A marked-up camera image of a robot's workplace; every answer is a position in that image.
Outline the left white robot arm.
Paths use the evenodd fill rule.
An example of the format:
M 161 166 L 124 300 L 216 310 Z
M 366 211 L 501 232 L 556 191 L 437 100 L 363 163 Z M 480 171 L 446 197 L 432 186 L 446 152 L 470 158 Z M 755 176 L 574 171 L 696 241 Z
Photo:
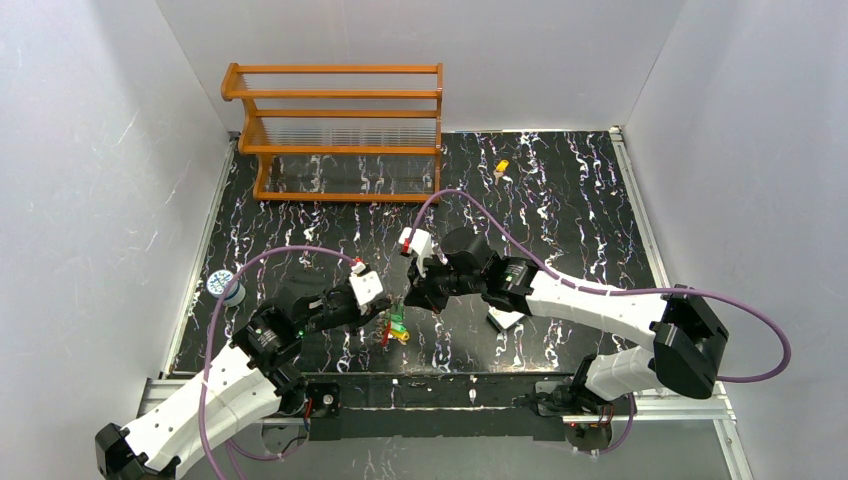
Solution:
M 181 478 L 249 424 L 306 403 L 307 381 L 294 365 L 306 336 L 359 328 L 390 306 L 388 294 L 359 298 L 347 283 L 265 301 L 203 371 L 146 414 L 96 434 L 98 471 L 106 479 Z

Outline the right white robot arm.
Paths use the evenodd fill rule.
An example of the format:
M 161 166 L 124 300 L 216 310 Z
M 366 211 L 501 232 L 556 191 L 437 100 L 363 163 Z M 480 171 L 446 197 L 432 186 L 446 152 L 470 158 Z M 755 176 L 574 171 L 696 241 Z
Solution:
M 713 393 L 729 332 L 691 292 L 603 293 L 595 283 L 548 274 L 530 259 L 501 256 L 470 228 L 446 235 L 441 255 L 421 229 L 405 228 L 398 245 L 411 260 L 407 307 L 440 313 L 452 297 L 477 295 L 507 316 L 568 320 L 633 342 L 616 354 L 585 357 L 569 386 L 574 399 L 605 403 L 655 388 L 693 399 Z

